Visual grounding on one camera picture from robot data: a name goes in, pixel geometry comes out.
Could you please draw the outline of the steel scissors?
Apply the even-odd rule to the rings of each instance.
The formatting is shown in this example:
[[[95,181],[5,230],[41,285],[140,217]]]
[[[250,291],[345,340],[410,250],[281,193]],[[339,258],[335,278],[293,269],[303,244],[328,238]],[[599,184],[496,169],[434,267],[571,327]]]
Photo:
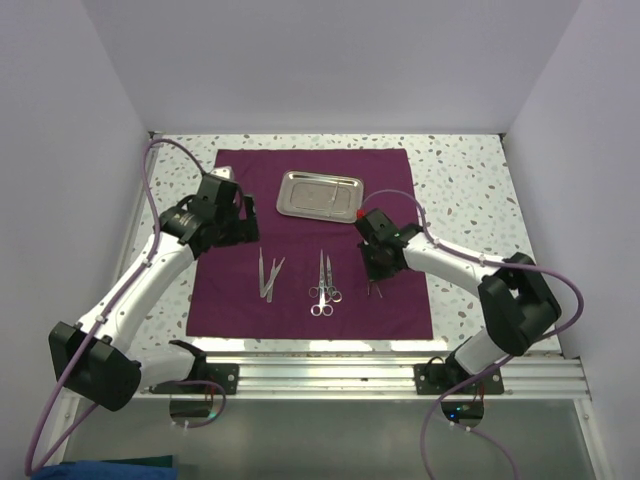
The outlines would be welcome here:
[[[333,306],[329,304],[330,295],[325,286],[325,275],[319,274],[318,285],[309,289],[309,296],[316,299],[316,303],[310,308],[310,313],[314,317],[331,316]]]
[[[332,263],[329,256],[326,256],[326,282],[325,282],[325,291],[327,295],[327,299],[334,303],[339,303],[342,301],[342,293],[339,289],[334,285],[333,278],[333,269]]]

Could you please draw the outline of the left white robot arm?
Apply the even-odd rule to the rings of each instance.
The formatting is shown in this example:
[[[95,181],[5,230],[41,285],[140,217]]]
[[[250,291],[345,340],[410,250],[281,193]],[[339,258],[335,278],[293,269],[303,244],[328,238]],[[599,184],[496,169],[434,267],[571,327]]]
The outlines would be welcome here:
[[[197,192],[159,221],[159,231],[112,290],[78,322],[60,322],[49,334],[57,379],[109,411],[149,387],[175,383],[193,393],[205,386],[208,369],[199,348],[172,340],[134,356],[130,347],[160,297],[202,254],[259,239],[255,201],[243,194],[229,166],[204,174]]]

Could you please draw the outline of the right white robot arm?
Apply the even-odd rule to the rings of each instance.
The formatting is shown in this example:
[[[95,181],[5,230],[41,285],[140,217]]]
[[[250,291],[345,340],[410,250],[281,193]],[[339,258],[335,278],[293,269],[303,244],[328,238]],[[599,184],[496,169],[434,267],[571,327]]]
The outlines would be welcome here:
[[[481,372],[507,356],[522,356],[560,318],[562,310],[543,274],[526,254],[485,256],[433,237],[410,223],[397,227],[380,209],[361,212],[355,227],[368,280],[401,271],[434,275],[480,303],[484,327],[457,347],[425,377],[444,389],[468,392]]]

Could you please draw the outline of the steel scalpel handle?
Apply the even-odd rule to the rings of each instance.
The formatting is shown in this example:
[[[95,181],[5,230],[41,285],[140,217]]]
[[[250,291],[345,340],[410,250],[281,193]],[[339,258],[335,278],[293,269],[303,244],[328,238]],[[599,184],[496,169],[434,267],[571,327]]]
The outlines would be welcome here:
[[[267,289],[267,291],[266,291],[266,301],[269,304],[272,303],[272,300],[273,300],[274,283],[275,283],[275,280],[277,278],[277,275],[278,275],[278,269],[277,269],[277,266],[276,266],[275,259],[273,259],[272,267],[271,267],[271,270],[270,270],[270,277],[269,277],[269,280],[268,280],[267,285],[266,285],[266,286],[269,287]]]
[[[262,298],[265,298],[268,295],[268,293],[272,291],[276,278],[282,268],[283,263],[284,263],[284,259],[282,259],[278,264],[272,265],[269,279],[261,287],[261,290],[260,290],[260,295]]]
[[[265,275],[264,275],[264,260],[263,260],[262,247],[259,247],[258,278],[259,278],[259,294],[260,294],[260,298],[264,298],[265,295],[266,295],[266,283],[265,283]]]

